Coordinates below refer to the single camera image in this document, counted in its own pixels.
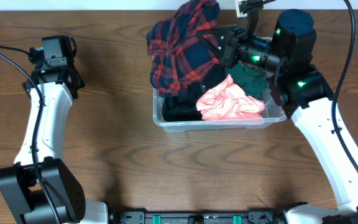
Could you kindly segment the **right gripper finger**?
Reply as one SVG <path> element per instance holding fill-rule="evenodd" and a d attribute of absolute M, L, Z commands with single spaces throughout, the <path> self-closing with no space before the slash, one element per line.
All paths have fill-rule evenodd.
<path fill-rule="evenodd" d="M 254 35 L 258 20 L 259 11 L 264 8 L 265 4 L 274 2 L 275 0 L 247 0 L 246 1 L 246 12 L 247 12 L 247 36 Z"/>
<path fill-rule="evenodd" d="M 221 58 L 225 48 L 231 44 L 234 38 L 236 27 L 236 25 L 229 25 L 199 30 L 196 36 L 217 58 Z"/>

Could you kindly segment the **large black garment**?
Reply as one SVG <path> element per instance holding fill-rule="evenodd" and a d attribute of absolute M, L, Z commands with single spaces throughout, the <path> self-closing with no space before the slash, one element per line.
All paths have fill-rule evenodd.
<path fill-rule="evenodd" d="M 200 121 L 201 113 L 196 109 L 196 102 L 206 92 L 203 84 L 195 83 L 178 96 L 165 98 L 162 116 L 166 122 Z"/>

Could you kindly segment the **clear plastic storage bin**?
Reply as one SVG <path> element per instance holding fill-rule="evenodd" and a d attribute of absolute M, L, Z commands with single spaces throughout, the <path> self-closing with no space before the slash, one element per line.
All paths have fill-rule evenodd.
<path fill-rule="evenodd" d="M 281 107 L 277 106 L 270 96 L 270 89 L 263 92 L 263 102 L 265 109 L 261 112 L 260 119 L 235 119 L 217 121 L 179 121 L 166 122 L 162 116 L 162 106 L 165 97 L 158 95 L 157 90 L 153 89 L 153 119 L 154 123 L 162 127 L 166 132 L 185 132 L 200 129 L 225 129 L 225 128 L 251 128 L 261 129 L 286 120 L 286 115 Z"/>

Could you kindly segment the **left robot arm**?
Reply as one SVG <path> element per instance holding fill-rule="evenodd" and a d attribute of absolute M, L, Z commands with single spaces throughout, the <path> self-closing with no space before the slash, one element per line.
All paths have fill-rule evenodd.
<path fill-rule="evenodd" d="M 108 223 L 108 206 L 85 197 L 64 163 L 65 126 L 84 82 L 75 68 L 72 37 L 44 37 L 30 49 L 34 70 L 22 84 L 31 102 L 27 131 L 10 167 L 0 169 L 0 191 L 16 223 Z"/>

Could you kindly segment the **dark green cloth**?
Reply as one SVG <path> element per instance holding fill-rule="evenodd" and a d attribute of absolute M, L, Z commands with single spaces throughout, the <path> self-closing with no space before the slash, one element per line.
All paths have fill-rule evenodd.
<path fill-rule="evenodd" d="M 238 63 L 233 68 L 225 68 L 225 75 L 230 75 L 248 96 L 263 100 L 263 92 L 269 87 L 267 73 L 257 68 Z"/>

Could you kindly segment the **pink garment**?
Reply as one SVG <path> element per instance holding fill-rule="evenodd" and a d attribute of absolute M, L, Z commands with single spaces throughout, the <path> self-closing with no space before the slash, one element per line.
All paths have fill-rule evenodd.
<path fill-rule="evenodd" d="M 196 109 L 205 121 L 260 119 L 265 103 L 246 95 L 229 74 L 220 84 L 198 99 Z"/>

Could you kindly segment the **red plaid flannel shirt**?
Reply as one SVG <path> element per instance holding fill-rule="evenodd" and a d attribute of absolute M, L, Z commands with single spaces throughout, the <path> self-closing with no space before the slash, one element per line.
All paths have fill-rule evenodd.
<path fill-rule="evenodd" d="M 147 53 L 153 56 L 150 83 L 160 96 L 187 92 L 218 63 L 196 35 L 217 27 L 219 12 L 215 0 L 188 1 L 147 33 Z"/>

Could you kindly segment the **black cloth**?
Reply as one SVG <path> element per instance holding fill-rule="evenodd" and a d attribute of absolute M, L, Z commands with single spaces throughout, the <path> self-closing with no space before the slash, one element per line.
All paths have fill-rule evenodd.
<path fill-rule="evenodd" d="M 188 88 L 188 94 L 192 96 L 201 96 L 209 89 L 214 88 L 226 78 L 224 67 L 221 65 L 214 65 L 206 76 L 196 83 L 192 83 Z"/>

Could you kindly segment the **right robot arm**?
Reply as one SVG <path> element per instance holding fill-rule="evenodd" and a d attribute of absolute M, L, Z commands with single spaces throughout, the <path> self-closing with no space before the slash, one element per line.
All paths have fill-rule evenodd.
<path fill-rule="evenodd" d="M 197 37 L 217 35 L 218 46 L 208 48 L 219 63 L 237 63 L 271 73 L 270 94 L 288 119 L 312 147 L 331 184 L 337 207 L 326 209 L 298 202 L 274 215 L 275 223 L 358 223 L 358 147 L 337 106 L 339 90 L 333 90 L 312 64 L 316 31 L 312 16 L 300 9 L 283 11 L 273 37 L 255 34 L 263 1 L 239 1 L 237 15 L 247 24 L 200 30 Z"/>

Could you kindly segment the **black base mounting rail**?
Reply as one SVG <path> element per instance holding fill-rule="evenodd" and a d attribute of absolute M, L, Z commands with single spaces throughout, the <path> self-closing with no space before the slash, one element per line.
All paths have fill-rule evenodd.
<path fill-rule="evenodd" d="M 245 213 L 152 213 L 122 212 L 111 218 L 118 224 L 285 224 L 276 212 L 250 210 Z"/>

